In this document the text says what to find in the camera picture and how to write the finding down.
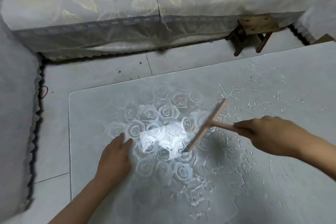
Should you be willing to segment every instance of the person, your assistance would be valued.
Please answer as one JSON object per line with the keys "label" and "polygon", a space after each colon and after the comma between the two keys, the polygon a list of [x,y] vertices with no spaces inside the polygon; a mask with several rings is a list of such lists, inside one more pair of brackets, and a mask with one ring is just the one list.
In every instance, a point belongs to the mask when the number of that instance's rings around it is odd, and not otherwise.
{"label": "person", "polygon": [[[297,158],[336,180],[336,146],[289,120],[264,116],[234,124],[238,134],[266,153]],[[129,139],[117,136],[103,151],[95,177],[58,213],[49,224],[86,224],[104,198],[127,176],[131,169]]]}

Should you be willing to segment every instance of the forearm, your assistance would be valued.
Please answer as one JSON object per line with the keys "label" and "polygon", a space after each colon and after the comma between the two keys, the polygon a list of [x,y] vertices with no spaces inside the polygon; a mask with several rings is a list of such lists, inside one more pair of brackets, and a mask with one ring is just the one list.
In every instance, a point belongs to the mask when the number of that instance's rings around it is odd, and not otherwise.
{"label": "forearm", "polygon": [[309,143],[302,146],[298,158],[336,181],[336,146],[333,144],[312,135]]}
{"label": "forearm", "polygon": [[91,180],[49,224],[86,224],[108,194],[96,180]]}

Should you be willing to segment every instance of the floor tile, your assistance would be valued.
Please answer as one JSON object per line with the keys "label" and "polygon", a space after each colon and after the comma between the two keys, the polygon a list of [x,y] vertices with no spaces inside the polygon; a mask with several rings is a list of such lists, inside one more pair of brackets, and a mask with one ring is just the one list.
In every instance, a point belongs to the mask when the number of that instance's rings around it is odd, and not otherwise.
{"label": "floor tile", "polygon": [[153,75],[158,75],[243,58],[243,55],[234,57],[233,53],[231,42],[221,39],[147,52],[147,58]]}
{"label": "floor tile", "polygon": [[21,224],[21,217],[22,217],[22,213],[17,214],[3,222],[0,222],[0,224]]}
{"label": "floor tile", "polygon": [[21,224],[46,224],[70,202],[70,174],[34,185],[34,201],[22,214]]}
{"label": "floor tile", "polygon": [[69,172],[68,99],[76,90],[151,76],[146,54],[47,64],[35,182]]}
{"label": "floor tile", "polygon": [[253,38],[247,43],[247,46],[243,49],[244,56],[249,58],[304,46],[301,41],[290,31],[289,28],[285,28],[282,31],[273,33],[261,53],[257,53],[255,51],[255,48],[258,47],[259,44],[259,38],[257,36],[253,36]]}

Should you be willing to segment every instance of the wooden stool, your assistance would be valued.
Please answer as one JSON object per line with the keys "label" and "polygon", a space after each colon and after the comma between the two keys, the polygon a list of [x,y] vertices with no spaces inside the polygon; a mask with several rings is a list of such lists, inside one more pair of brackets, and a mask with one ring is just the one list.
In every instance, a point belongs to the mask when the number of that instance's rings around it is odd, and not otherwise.
{"label": "wooden stool", "polygon": [[257,35],[261,40],[259,47],[256,49],[260,53],[267,43],[273,32],[281,28],[274,18],[267,16],[246,17],[238,20],[238,26],[225,39],[231,40],[233,37],[237,40],[237,47],[234,56],[238,56],[244,48],[244,42],[250,35]]}

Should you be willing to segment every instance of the pink squeegee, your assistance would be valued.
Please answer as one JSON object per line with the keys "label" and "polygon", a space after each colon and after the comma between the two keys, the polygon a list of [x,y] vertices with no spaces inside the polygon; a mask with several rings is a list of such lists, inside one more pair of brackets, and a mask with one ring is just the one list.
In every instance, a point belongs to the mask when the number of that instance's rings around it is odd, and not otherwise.
{"label": "pink squeegee", "polygon": [[233,132],[237,132],[237,128],[235,126],[217,121],[217,118],[221,110],[226,105],[226,103],[227,103],[226,99],[223,99],[222,102],[215,108],[215,110],[209,116],[208,120],[201,126],[196,136],[190,141],[189,145],[183,150],[183,152],[191,151],[196,146],[196,144],[198,144],[199,140],[202,138],[202,136],[204,136],[204,134],[208,131],[209,128],[218,127]]}

